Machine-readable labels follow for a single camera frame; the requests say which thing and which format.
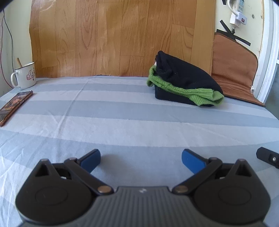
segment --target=green knit sweater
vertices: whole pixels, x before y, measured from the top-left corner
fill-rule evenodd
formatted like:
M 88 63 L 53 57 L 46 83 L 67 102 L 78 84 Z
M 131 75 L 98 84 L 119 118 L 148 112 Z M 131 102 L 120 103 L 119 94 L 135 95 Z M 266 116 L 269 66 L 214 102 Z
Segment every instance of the green knit sweater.
M 164 89 L 167 92 L 187 97 L 198 106 L 204 104 L 218 106 L 224 100 L 224 96 L 219 91 L 214 91 L 212 89 L 183 89 L 173 86 L 171 83 L 164 81 L 161 77 L 156 75 L 155 65 L 150 68 L 148 80 L 146 83 L 148 87 L 152 87 L 155 84 L 156 86 Z

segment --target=mug handle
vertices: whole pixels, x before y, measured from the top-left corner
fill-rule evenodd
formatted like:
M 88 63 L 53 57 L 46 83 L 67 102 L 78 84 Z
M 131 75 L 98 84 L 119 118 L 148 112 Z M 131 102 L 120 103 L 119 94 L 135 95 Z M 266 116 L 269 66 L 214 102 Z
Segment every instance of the mug handle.
M 14 88 L 20 88 L 20 86 L 16 86 L 16 85 L 14 84 L 14 75 L 15 75 L 16 73 L 17 73 L 17 72 L 13 72 L 13 73 L 12 73 L 12 75 L 11 75 L 11 82 L 12 82 L 12 85 L 13 85 Z

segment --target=bed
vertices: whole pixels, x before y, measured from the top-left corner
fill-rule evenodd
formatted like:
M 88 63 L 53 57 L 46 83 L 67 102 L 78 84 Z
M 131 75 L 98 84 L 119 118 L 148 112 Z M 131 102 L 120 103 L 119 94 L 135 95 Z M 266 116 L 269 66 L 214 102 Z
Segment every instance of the bed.
M 102 160 L 92 174 L 114 188 L 172 188 L 192 175 L 181 162 L 185 148 L 223 162 L 244 158 L 272 199 L 265 222 L 279 225 L 279 170 L 256 158 L 261 146 L 279 152 L 279 121 L 265 108 L 229 98 L 218 107 L 157 100 L 143 77 L 40 78 L 28 90 L 33 97 L 0 128 L 0 226 L 20 223 L 15 196 L 41 158 L 62 162 L 94 148 Z

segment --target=smartphone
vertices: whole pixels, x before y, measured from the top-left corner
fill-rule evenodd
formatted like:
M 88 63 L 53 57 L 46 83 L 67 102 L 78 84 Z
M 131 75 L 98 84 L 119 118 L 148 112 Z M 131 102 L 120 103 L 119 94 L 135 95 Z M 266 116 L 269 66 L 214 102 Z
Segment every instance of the smartphone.
M 33 95 L 33 91 L 17 93 L 2 109 L 0 109 L 0 127 L 2 127 L 12 114 Z

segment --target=brown leather pad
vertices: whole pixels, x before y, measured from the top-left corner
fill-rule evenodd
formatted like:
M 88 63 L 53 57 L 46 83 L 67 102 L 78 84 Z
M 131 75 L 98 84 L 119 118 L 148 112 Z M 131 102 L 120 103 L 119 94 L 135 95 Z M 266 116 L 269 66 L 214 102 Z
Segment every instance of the brown leather pad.
M 251 94 L 257 68 L 257 57 L 251 51 L 223 34 L 215 33 L 211 76 L 226 97 L 264 106 Z

